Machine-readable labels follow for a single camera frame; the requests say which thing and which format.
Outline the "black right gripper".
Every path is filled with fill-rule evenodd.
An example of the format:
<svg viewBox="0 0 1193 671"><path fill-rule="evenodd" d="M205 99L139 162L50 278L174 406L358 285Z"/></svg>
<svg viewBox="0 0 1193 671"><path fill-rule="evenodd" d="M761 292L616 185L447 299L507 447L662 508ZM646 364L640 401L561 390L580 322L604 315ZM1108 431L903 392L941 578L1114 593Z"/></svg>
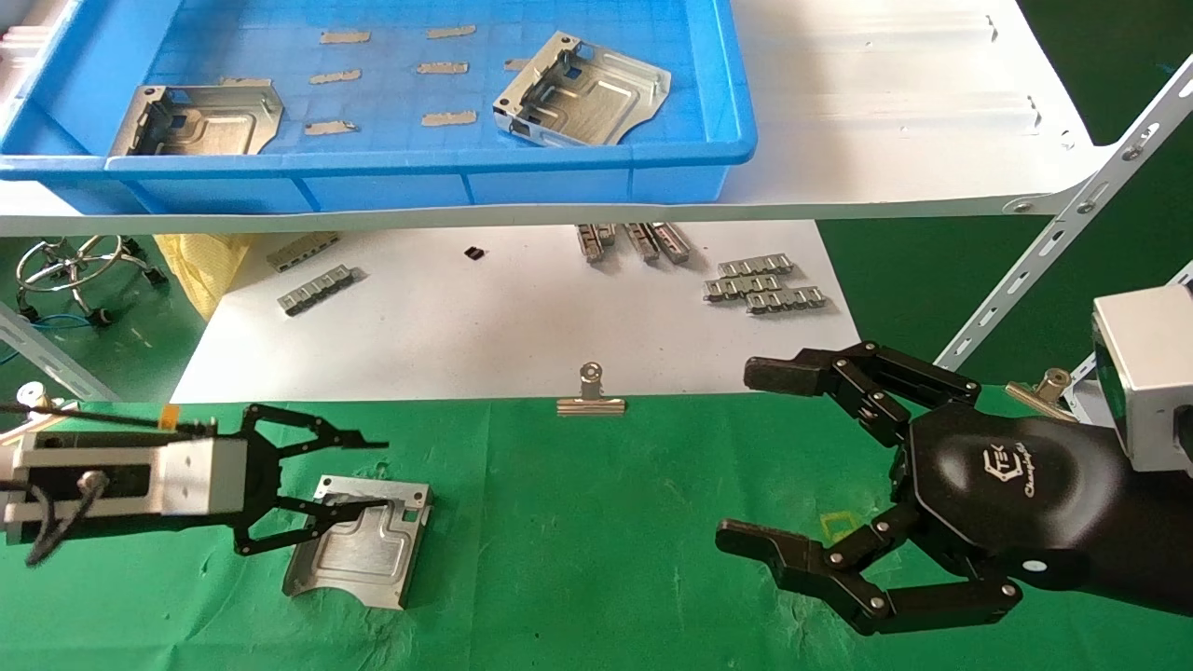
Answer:
<svg viewBox="0 0 1193 671"><path fill-rule="evenodd" d="M896 505L830 547L733 519L715 534L721 552L764 564L775 587L823 602L861 636L997 623L1022 602L1002 578L1189 615L1189 476L1136 470L1112 429L985 415L973 408L979 382L874 341L752 357L743 383L832 398L879 445L903 447L900 495L916 507ZM898 398L932 411L911 420ZM966 580L869 581L920 519L916 543Z"/></svg>

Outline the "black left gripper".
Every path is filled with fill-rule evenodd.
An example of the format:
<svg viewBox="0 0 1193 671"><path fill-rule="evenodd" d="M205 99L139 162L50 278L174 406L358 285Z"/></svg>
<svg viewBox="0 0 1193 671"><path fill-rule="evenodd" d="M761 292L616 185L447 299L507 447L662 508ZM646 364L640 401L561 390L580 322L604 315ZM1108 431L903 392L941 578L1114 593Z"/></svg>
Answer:
<svg viewBox="0 0 1193 671"><path fill-rule="evenodd" d="M256 424L304 429L310 439L276 447ZM197 527L233 527L239 556L280 550L322 538L332 527L361 518L387 500L323 501L279 497L280 458L323 449L383 449L359 430L336 427L319 415L251 404L242 415L242 437L184 438L179 433L25 433L4 444L4 540L31 544L44 519L29 487L52 501L52 523L75 515L84 475L107 478L101 494L68 530L67 538L115 538L146 533L174 533ZM253 538L251 527L280 509L309 518L302 529Z"/></svg>

